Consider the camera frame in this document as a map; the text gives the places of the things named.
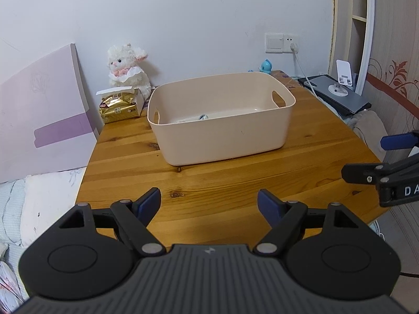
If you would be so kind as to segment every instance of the light switch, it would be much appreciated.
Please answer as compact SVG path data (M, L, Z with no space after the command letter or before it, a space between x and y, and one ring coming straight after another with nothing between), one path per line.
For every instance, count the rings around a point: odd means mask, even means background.
M284 35L281 33L265 34L265 52L282 53L284 47Z

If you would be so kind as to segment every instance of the pink board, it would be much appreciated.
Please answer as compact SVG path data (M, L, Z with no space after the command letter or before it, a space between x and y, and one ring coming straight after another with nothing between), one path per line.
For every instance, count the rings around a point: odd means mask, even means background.
M97 131L74 44L0 85L0 182L86 166Z

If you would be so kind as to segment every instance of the wood grain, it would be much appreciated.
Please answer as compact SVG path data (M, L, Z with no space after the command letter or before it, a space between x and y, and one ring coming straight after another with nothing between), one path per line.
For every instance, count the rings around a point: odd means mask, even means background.
M253 246L270 229L256 206L261 188L312 208L339 201L365 222L374 220L385 211L378 206L375 188L346 184L340 170L345 163L376 162L377 158L306 89L282 72L274 76L297 99L282 148L226 161L170 166L142 113L141 118L104 126L77 202L103 208L119 199L135 200L158 187L162 206L148 228L166 246Z

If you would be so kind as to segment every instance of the silver screw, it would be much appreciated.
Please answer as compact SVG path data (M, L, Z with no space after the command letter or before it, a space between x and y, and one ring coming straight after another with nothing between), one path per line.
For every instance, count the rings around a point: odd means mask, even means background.
M256 247L256 250L262 254L271 254L276 252L278 247L273 243L259 243Z
M146 254L156 254L163 250L161 244L158 243L146 243L141 247L141 250Z

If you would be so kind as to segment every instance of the blue toy figurine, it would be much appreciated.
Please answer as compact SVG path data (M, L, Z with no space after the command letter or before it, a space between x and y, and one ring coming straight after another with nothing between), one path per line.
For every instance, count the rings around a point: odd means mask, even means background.
M264 62L262 62L259 71L263 73L271 74L271 71L272 71L271 62L268 59L266 59Z

